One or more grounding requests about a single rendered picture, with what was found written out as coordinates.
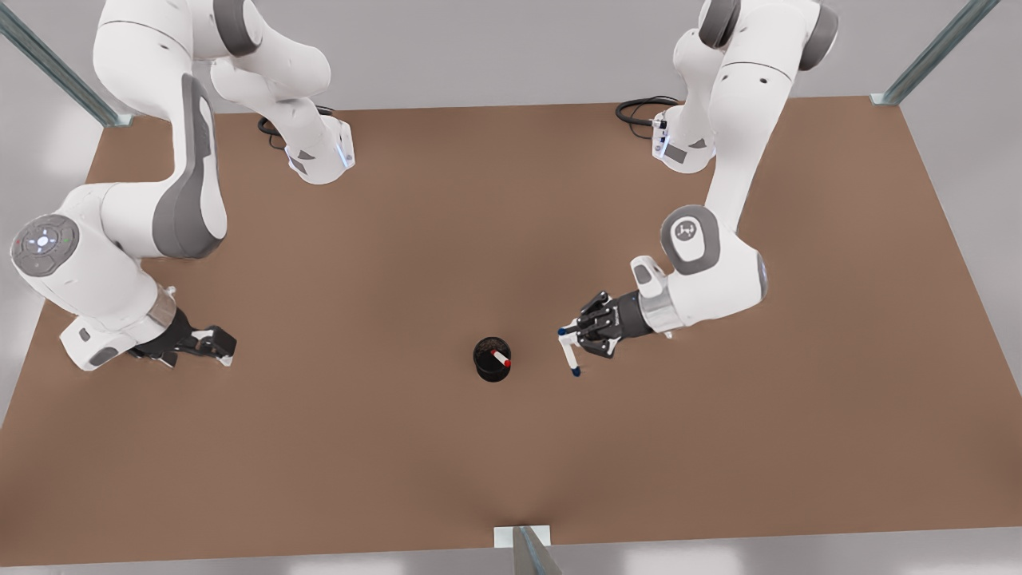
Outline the silver frame post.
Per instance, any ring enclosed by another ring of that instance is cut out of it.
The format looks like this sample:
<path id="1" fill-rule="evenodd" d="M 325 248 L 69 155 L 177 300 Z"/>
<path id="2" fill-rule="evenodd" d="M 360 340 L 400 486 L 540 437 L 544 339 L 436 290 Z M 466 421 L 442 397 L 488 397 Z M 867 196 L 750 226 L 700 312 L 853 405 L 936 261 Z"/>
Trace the silver frame post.
<path id="1" fill-rule="evenodd" d="M 915 61 L 882 93 L 872 93 L 876 106 L 899 106 L 905 98 L 953 52 L 1001 0 L 968 0 L 950 22 L 917 55 Z"/>
<path id="2" fill-rule="evenodd" d="M 493 528 L 493 547 L 513 552 L 514 575 L 563 575 L 550 554 L 550 526 L 498 526 Z"/>
<path id="3" fill-rule="evenodd" d="M 127 127 L 132 124 L 132 114 L 114 112 L 7 6 L 5 0 L 0 0 L 0 34 L 102 126 Z"/>

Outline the black pen holder cup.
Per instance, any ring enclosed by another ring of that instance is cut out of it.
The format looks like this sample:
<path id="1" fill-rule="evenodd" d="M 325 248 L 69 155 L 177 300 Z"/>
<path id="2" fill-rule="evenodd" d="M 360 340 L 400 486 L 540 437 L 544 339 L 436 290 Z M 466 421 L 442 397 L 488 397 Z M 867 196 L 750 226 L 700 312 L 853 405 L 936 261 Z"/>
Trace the black pen holder cup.
<path id="1" fill-rule="evenodd" d="M 507 378 L 510 374 L 511 367 L 507 369 L 501 368 L 501 365 L 497 363 L 492 355 L 490 355 L 490 350 L 493 349 L 499 349 L 501 353 L 511 360 L 511 350 L 509 345 L 503 339 L 499 338 L 499 336 L 486 336 L 486 338 L 477 342 L 472 351 L 472 360 L 477 374 L 481 376 L 482 379 L 486 382 L 497 383 Z"/>

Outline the white pen with blue ends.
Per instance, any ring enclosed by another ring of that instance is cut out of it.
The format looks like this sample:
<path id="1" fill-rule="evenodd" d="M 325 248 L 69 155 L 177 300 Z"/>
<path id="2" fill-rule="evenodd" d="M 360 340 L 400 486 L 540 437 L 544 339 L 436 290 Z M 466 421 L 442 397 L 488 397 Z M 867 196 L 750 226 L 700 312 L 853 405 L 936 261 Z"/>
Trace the white pen with blue ends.
<path id="1" fill-rule="evenodd" d="M 558 341 L 562 346 L 562 350 L 565 358 L 567 360 L 568 367 L 572 371 L 573 376 L 580 376 L 580 365 L 576 360 L 576 353 L 574 353 L 574 347 L 578 346 L 578 326 L 576 321 L 573 321 L 569 325 L 560 327 L 557 331 Z"/>

